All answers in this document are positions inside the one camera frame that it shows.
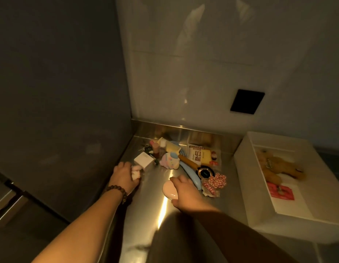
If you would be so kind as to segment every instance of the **metal counter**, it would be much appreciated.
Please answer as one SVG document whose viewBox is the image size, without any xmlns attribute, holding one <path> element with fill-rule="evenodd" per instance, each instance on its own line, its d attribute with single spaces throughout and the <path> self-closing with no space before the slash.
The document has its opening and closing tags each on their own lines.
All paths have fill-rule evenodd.
<svg viewBox="0 0 339 263">
<path fill-rule="evenodd" d="M 133 124 L 137 125 L 137 130 L 121 161 L 133 162 L 150 139 L 161 136 L 179 142 L 183 148 L 188 143 L 194 143 L 203 146 L 214 145 L 221 149 L 221 173 L 226 175 L 227 185 L 221 190 L 220 198 L 203 197 L 229 216 L 247 225 L 238 175 L 232 158 L 241 136 L 212 134 L 139 121 L 134 121 Z M 132 202 L 127 207 L 120 207 L 116 213 L 100 262 L 226 262 L 200 223 L 179 212 L 163 195 L 163 184 L 170 177 L 178 177 L 181 174 L 187 176 L 182 167 L 168 170 L 156 166 L 142 175 L 140 186 L 132 194 Z M 264 236 L 300 262 L 329 262 L 321 258 L 317 244 L 271 234 Z"/>
</svg>

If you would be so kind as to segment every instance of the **stuffed toy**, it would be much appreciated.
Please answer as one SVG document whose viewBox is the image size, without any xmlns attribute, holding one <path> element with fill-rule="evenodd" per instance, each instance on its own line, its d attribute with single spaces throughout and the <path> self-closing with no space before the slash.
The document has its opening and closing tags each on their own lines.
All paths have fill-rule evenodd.
<svg viewBox="0 0 339 263">
<path fill-rule="evenodd" d="M 279 186 L 282 180 L 277 174 L 287 174 L 298 180 L 303 180 L 306 177 L 305 173 L 294 163 L 287 162 L 280 157 L 274 157 L 273 153 L 267 150 L 257 151 L 256 155 L 267 182 Z"/>
</svg>

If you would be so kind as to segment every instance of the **red checkered fabric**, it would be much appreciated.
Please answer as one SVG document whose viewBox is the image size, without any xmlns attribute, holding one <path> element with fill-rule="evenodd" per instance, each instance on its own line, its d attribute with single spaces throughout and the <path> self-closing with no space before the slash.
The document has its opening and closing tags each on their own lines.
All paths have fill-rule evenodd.
<svg viewBox="0 0 339 263">
<path fill-rule="evenodd" d="M 216 173 L 216 176 L 210 176 L 208 181 L 214 188 L 223 188 L 227 184 L 226 179 L 227 177 L 225 175 Z"/>
<path fill-rule="evenodd" d="M 210 191 L 211 194 L 214 195 L 216 193 L 214 188 L 212 188 L 211 185 L 208 182 L 203 182 L 202 184 L 203 184 L 204 187 L 206 187 Z"/>
</svg>

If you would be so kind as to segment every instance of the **small bottle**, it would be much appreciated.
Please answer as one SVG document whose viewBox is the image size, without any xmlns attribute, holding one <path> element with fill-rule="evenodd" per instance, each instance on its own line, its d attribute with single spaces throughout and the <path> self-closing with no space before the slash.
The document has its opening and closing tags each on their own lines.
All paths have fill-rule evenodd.
<svg viewBox="0 0 339 263">
<path fill-rule="evenodd" d="M 160 148 L 159 148 L 159 144 L 158 143 L 153 143 L 152 144 L 152 150 L 154 151 L 154 157 L 156 159 L 159 158 L 160 156 Z"/>
<path fill-rule="evenodd" d="M 161 139 L 160 141 L 160 151 L 159 151 L 159 155 L 158 158 L 162 159 L 163 155 L 166 154 L 166 141 L 164 138 Z"/>
</svg>

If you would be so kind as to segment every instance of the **beaded bracelet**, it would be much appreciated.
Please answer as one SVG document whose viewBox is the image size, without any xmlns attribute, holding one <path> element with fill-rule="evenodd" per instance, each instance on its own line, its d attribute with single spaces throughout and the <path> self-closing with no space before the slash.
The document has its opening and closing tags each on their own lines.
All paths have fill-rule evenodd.
<svg viewBox="0 0 339 263">
<path fill-rule="evenodd" d="M 122 188 L 120 186 L 109 186 L 108 188 L 106 188 L 105 192 L 107 192 L 111 189 L 117 189 L 117 190 L 121 191 L 121 193 L 123 194 L 122 204 L 124 204 L 124 202 L 126 202 L 126 200 L 127 200 L 127 192 L 124 190 L 124 188 Z"/>
</svg>

